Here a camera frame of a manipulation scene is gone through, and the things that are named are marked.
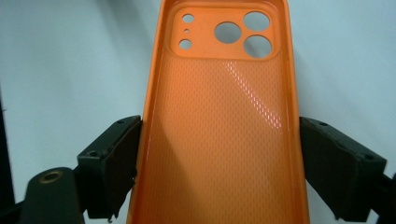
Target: white background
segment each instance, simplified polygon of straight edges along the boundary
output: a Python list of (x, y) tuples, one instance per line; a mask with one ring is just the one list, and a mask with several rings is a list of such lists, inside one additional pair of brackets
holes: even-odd
[[(159, 8), (159, 0), (0, 1), (1, 97), (17, 201), (31, 177), (74, 168), (111, 123), (142, 114)], [(290, 0), (301, 116), (387, 158), (387, 175), (396, 172), (395, 11), (391, 0)], [(309, 186), (308, 196), (311, 223), (345, 223)]]

